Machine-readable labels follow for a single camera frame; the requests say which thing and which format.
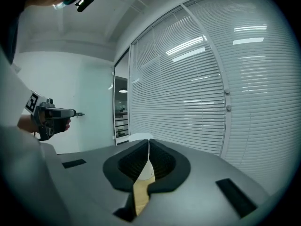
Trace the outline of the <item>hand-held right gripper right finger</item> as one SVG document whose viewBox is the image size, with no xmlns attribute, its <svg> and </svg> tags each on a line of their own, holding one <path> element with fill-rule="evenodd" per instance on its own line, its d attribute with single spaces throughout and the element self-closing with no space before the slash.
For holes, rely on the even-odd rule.
<svg viewBox="0 0 301 226">
<path fill-rule="evenodd" d="M 211 153 L 150 140 L 155 182 L 138 226 L 232 226 L 268 199 L 249 176 Z"/>
</svg>

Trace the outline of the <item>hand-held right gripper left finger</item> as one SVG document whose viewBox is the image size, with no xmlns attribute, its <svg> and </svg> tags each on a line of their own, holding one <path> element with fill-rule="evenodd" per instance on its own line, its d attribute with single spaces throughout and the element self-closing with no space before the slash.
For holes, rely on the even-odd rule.
<svg viewBox="0 0 301 226">
<path fill-rule="evenodd" d="M 56 156 L 56 184 L 73 226 L 135 226 L 133 186 L 148 157 L 148 140 Z"/>
</svg>

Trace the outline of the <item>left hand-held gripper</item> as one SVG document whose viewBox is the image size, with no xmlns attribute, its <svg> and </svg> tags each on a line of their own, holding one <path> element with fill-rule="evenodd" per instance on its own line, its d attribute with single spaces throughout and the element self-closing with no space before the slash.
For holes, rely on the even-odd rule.
<svg viewBox="0 0 301 226">
<path fill-rule="evenodd" d="M 66 120 L 76 116 L 74 109 L 56 108 L 53 99 L 46 98 L 33 90 L 25 109 L 31 114 L 38 127 L 40 141 L 47 141 L 54 134 L 64 132 Z"/>
</svg>

